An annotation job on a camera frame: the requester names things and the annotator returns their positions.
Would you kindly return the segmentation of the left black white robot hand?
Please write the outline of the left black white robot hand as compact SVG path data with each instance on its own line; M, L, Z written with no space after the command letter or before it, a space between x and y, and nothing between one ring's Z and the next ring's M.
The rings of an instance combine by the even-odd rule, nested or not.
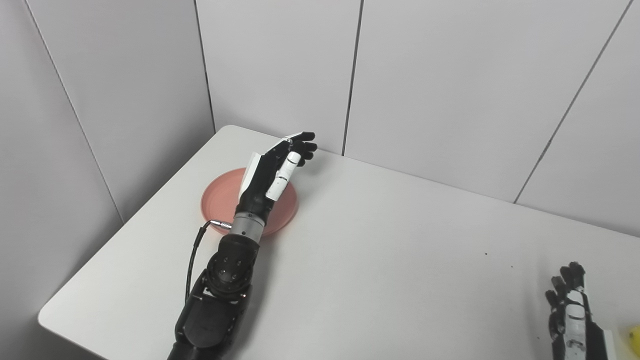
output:
M282 137L267 152L253 153L242 178L236 214L253 214L267 223L298 167L314 157L316 133L299 132Z

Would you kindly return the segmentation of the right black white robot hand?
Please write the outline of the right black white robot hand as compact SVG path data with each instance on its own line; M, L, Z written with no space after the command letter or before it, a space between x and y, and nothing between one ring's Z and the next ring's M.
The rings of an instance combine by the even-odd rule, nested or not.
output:
M594 321L586 291L586 271L572 261L551 278L544 296L550 306L548 331L554 360L615 360L610 330Z

